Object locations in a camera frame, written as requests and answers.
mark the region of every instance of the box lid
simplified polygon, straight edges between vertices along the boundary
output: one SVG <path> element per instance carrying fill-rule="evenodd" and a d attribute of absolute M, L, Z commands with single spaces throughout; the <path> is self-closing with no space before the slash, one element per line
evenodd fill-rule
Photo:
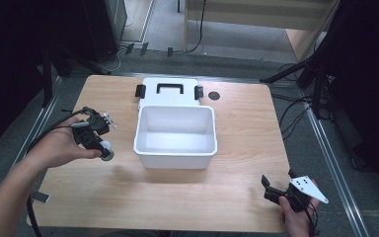
<path fill-rule="evenodd" d="M 145 106 L 199 106 L 197 81 L 189 78 L 146 77 L 145 96 L 139 109 Z"/>

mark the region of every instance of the wooden desk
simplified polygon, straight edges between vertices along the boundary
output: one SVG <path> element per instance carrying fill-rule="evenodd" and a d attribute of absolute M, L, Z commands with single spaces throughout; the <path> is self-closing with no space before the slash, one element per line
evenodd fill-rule
<path fill-rule="evenodd" d="M 218 152 L 205 170 L 145 169 L 133 151 L 136 85 L 141 78 L 91 76 L 75 110 L 111 113 L 103 136 L 115 157 L 77 160 L 48 170 L 35 201 L 41 226 L 283 232 L 279 206 L 264 199 L 262 174 L 288 186 L 288 161 L 266 85 L 199 81 L 216 115 Z M 220 93 L 218 101 L 206 97 Z"/>
<path fill-rule="evenodd" d="M 187 0 L 184 50 L 188 20 L 201 20 L 203 0 Z M 207 0 L 204 21 L 288 29 L 298 60 L 303 60 L 334 15 L 340 0 Z"/>

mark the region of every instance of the forearm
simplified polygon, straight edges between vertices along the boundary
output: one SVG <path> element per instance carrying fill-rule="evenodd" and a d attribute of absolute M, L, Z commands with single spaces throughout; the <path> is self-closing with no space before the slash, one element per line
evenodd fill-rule
<path fill-rule="evenodd" d="M 0 184 L 0 236 L 13 236 L 42 167 L 29 159 L 18 163 Z"/>

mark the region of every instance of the black handle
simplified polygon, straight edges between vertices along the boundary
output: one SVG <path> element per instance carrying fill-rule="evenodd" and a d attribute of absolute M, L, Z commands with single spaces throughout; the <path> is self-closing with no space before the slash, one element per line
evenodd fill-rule
<path fill-rule="evenodd" d="M 159 94 L 161 92 L 161 87 L 168 87 L 168 88 L 180 88 L 180 94 L 184 93 L 184 85 L 183 84 L 158 84 L 158 87 L 156 88 L 156 93 Z"/>

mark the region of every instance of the white plastic box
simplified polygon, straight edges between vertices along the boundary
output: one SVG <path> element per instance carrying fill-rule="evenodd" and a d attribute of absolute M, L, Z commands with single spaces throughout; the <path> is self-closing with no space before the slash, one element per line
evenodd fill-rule
<path fill-rule="evenodd" d="M 134 151 L 146 168 L 206 169 L 217 152 L 213 108 L 140 104 Z"/>

